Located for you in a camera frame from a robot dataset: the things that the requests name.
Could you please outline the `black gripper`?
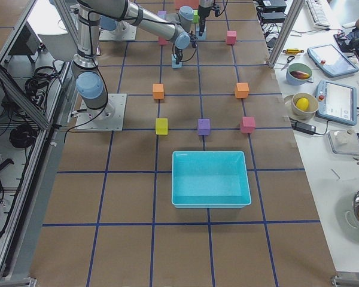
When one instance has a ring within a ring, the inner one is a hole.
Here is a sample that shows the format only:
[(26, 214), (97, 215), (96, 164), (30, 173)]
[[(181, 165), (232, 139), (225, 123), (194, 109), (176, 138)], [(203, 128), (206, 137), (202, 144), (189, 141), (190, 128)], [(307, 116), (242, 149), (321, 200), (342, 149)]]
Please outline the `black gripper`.
[[(186, 49), (189, 45), (194, 49), (194, 52), (189, 59), (183, 60), (183, 50)], [(190, 33), (187, 32), (180, 33), (176, 38), (176, 40), (174, 41), (172, 47), (172, 55), (174, 56), (176, 63), (182, 63), (183, 61), (188, 62), (193, 58), (196, 52), (197, 52), (196, 35), (192, 31)]]
[(212, 5), (210, 7), (198, 6), (198, 16), (199, 16), (199, 36), (203, 36), (206, 26), (206, 18), (209, 17), (211, 11), (214, 11), (215, 17), (220, 15), (220, 6)]

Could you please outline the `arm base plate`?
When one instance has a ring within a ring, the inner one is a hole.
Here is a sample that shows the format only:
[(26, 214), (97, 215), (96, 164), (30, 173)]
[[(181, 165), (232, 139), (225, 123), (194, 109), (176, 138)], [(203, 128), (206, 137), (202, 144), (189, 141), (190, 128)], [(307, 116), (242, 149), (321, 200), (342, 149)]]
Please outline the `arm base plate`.
[(101, 109), (98, 111), (87, 109), (82, 99), (80, 108), (85, 109), (85, 111), (77, 115), (75, 130), (84, 132), (121, 132), (123, 130), (126, 102), (126, 93), (110, 93), (108, 95), (108, 104), (105, 110), (101, 112)]
[(99, 35), (100, 41), (115, 41), (115, 42), (123, 42), (123, 41), (134, 41), (136, 38), (136, 27), (128, 26), (126, 28), (122, 28), (118, 26), (114, 30), (105, 30), (102, 29)]

